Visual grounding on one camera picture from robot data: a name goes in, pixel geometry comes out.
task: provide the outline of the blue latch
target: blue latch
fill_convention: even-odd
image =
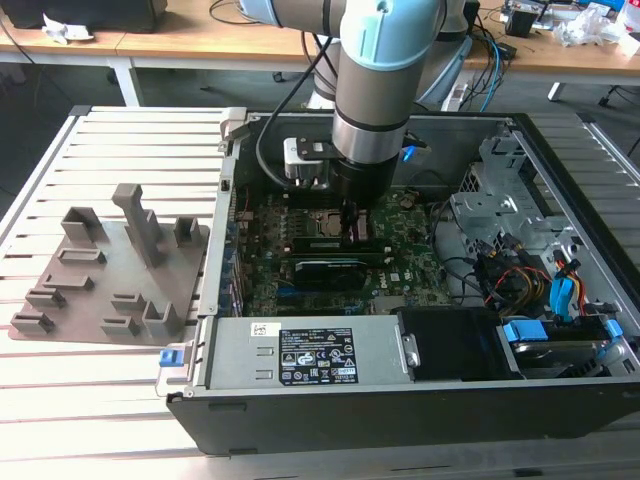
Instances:
[[[503,329],[509,343],[549,340],[540,320],[511,320]]]
[[[551,311],[562,318],[565,323],[571,322],[569,315],[569,304],[573,297],[574,284],[567,277],[559,277],[551,284],[551,294],[549,295],[549,305]]]
[[[184,365],[184,350],[165,348],[160,352],[161,367],[182,367]]]
[[[622,328],[620,327],[620,324],[618,323],[617,320],[614,320],[614,319],[607,320],[605,327],[607,328],[607,331],[609,332],[609,335],[611,335],[612,339],[621,337],[623,334]]]

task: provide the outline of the robotic arm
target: robotic arm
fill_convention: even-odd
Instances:
[[[241,3],[264,23],[340,37],[332,143],[343,158],[330,162],[329,184],[358,206],[375,202],[391,184],[427,52],[447,17],[447,0]]]

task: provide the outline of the white paper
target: white paper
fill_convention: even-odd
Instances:
[[[282,324],[277,322],[271,323],[252,323],[252,337],[279,337]]]
[[[44,13],[42,18],[44,18],[45,25],[42,27],[42,31],[62,45],[67,45],[69,43],[68,40],[92,40],[94,38],[84,25],[67,25],[56,22]]]

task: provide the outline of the gray plastic block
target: gray plastic block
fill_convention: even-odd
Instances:
[[[93,280],[88,275],[47,275],[42,286],[60,290],[91,290]]]
[[[65,304],[64,297],[55,288],[32,288],[25,300],[34,308],[62,308]]]
[[[44,313],[32,311],[30,313],[16,313],[11,325],[20,333],[28,335],[46,335],[55,326]]]
[[[162,255],[156,245],[157,232],[149,226],[140,198],[142,187],[132,183],[121,183],[111,197],[113,203],[122,208],[129,224],[128,234],[133,238],[144,263],[149,268],[155,268],[162,261]]]
[[[96,265],[107,261],[102,251],[97,248],[63,248],[58,252],[58,260],[69,265]]]
[[[197,247],[202,243],[198,219],[195,217],[178,217],[173,224],[173,236],[179,247]]]
[[[139,293],[136,295],[128,293],[114,293],[111,297],[111,305],[118,312],[142,312],[144,311],[147,302],[145,302],[142,295]]]
[[[160,228],[160,224],[158,223],[158,218],[156,217],[156,212],[153,210],[145,210],[144,214],[147,218],[147,225],[151,229],[151,233],[156,242],[160,241],[162,238],[162,229]],[[129,236],[129,240],[131,240],[131,244],[136,244],[136,239],[131,235],[131,228],[129,225],[125,226],[124,229],[127,231],[127,235]]]
[[[140,327],[131,317],[107,317],[102,319],[100,328],[109,336],[135,337],[140,333]]]
[[[135,213],[136,205],[139,206],[136,202],[140,188],[137,185],[125,185],[124,192],[122,186],[119,190],[120,196],[114,195],[116,201],[122,203],[124,198],[126,207],[127,201],[131,200]],[[67,218],[70,223],[91,216],[80,209],[76,210],[80,213],[76,211]],[[90,218],[86,223],[75,222],[91,227],[87,227],[87,231],[92,243],[74,244],[65,236],[34,287],[56,288],[64,296],[65,305],[63,308],[46,307],[48,309],[42,310],[42,307],[36,308],[25,303],[20,313],[23,317],[16,322],[20,329],[12,325],[9,337],[14,340],[159,346],[180,342],[209,229],[191,220],[181,222],[180,228],[185,228],[190,240],[185,234],[182,246],[179,246],[174,230],[176,225],[158,223],[151,210],[142,212],[145,220],[142,230],[150,235],[159,252],[160,262],[154,268],[147,266],[140,253],[140,240],[131,242],[130,238],[137,237],[133,234],[135,229],[129,228],[126,222],[103,221],[99,227]],[[142,316],[147,302],[153,302],[154,309],[156,305],[162,308],[167,306],[167,309],[162,318],[155,310],[150,311],[153,315],[149,315],[145,324]],[[46,311],[46,319],[50,323],[42,320],[41,311]],[[131,317],[133,326],[123,324],[122,316]],[[116,322],[105,324],[104,319]],[[103,325],[107,325],[109,332],[123,329],[131,331],[137,327],[136,335],[107,335]],[[40,335],[47,329],[48,335]]]
[[[164,315],[160,317],[153,302],[147,302],[142,314],[142,322],[152,337],[170,337],[180,331],[181,321],[172,303],[167,304]]]
[[[72,207],[62,219],[67,237],[74,244],[87,244],[93,242],[91,230],[101,226],[98,216],[93,208]]]

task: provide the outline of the white desk leg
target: white desk leg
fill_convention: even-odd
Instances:
[[[136,69],[129,57],[114,57],[109,60],[109,64],[116,72],[120,91],[127,107],[141,107],[144,105],[142,90],[138,83]]]
[[[457,112],[460,110],[464,95],[470,85],[473,85],[473,78],[475,77],[475,70],[462,70],[458,75],[455,83],[449,91],[449,95],[442,102],[440,110],[442,112]]]
[[[562,95],[562,91],[564,90],[564,87],[566,86],[566,83],[559,83],[556,82],[553,84],[553,87],[551,87],[551,90],[549,91],[549,95],[547,95],[547,98],[549,99],[550,102],[555,102],[557,100],[560,100],[560,95]]]

